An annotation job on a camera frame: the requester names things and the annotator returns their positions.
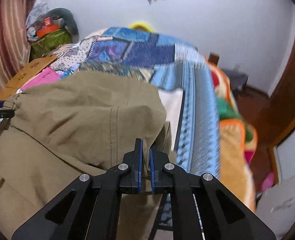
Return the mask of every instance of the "wooden floor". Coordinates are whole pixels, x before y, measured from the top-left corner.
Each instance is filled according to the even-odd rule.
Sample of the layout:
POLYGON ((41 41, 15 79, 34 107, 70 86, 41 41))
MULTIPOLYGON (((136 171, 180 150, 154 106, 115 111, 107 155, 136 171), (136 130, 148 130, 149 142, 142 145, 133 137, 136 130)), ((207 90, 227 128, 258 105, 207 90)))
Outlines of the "wooden floor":
MULTIPOLYGON (((255 126, 257 117, 263 108, 269 107, 269 98, 252 88, 246 88, 244 92, 235 97, 240 114, 244 119, 255 126)), ((258 143, 257 150, 251 161, 250 168, 253 172, 256 192, 260 191, 261 183, 272 171, 270 157, 266 145, 258 143)))

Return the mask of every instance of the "pink curtain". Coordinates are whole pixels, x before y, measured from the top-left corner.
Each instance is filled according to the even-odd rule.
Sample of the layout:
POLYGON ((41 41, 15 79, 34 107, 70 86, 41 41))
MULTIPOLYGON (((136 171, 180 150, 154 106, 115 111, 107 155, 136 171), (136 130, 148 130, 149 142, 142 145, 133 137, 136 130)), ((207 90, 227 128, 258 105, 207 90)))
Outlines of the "pink curtain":
POLYGON ((25 21, 35 0, 0 0, 0 91, 28 63, 25 21))

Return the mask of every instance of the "clutter pile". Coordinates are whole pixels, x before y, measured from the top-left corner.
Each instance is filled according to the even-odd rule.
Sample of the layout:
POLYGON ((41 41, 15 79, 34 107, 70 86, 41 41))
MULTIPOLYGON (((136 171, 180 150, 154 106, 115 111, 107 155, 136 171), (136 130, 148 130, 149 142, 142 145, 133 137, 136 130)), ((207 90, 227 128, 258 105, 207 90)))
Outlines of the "clutter pile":
POLYGON ((25 25, 31 44, 30 60, 49 55, 59 46, 71 43, 71 35, 78 35, 73 14, 65 8, 49 10, 46 2, 30 11, 25 25))

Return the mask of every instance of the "yellow ring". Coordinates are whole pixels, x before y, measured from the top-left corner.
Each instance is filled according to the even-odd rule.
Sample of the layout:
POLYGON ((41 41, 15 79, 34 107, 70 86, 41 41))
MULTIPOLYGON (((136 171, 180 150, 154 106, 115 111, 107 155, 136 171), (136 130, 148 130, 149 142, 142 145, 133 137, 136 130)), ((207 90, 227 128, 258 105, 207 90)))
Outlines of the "yellow ring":
POLYGON ((154 32, 153 28, 145 22, 134 22, 129 25, 129 28, 134 30, 140 28, 150 33, 154 32))

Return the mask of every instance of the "bed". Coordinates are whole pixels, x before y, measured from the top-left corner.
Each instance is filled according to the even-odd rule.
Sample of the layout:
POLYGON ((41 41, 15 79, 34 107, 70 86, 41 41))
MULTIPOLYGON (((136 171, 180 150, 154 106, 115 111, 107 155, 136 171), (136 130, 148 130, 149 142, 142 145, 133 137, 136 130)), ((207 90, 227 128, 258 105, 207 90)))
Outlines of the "bed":
MULTIPOLYGON (((110 64, 150 73, 149 82, 160 90, 182 89, 173 147, 176 164, 196 175, 213 174, 254 210, 253 178, 244 158, 245 125, 236 119, 220 120, 218 97, 237 109, 228 78, 196 47, 168 35, 111 27, 91 33, 77 44, 66 44, 53 55, 57 60, 49 67, 59 75, 87 70, 86 64, 101 64, 103 68, 110 64)), ((150 239, 157 229, 171 230, 169 195, 163 196, 156 212, 150 239)))
MULTIPOLYGON (((58 60, 50 67, 59 74, 79 71, 83 62, 113 62, 153 69, 150 83, 159 89, 172 91, 182 88, 185 96, 174 146, 177 164, 189 173, 201 175, 209 172, 216 178, 220 177, 220 119, 216 94, 222 92, 213 89, 212 79, 213 72, 221 77, 225 75, 207 62, 196 47, 168 35, 111 27, 91 33, 78 44, 65 45, 53 54, 58 56, 58 60)), ((227 87, 228 84, 224 88, 226 97, 229 98, 227 100, 236 107, 227 87)), ((252 174, 246 164, 235 162, 234 165, 246 170, 244 176, 247 183, 244 187, 249 192, 246 193, 248 200, 240 199, 248 207, 253 207, 254 204, 249 204, 254 203, 252 174)), ((155 227, 171 230, 169 195, 161 201, 155 227)))

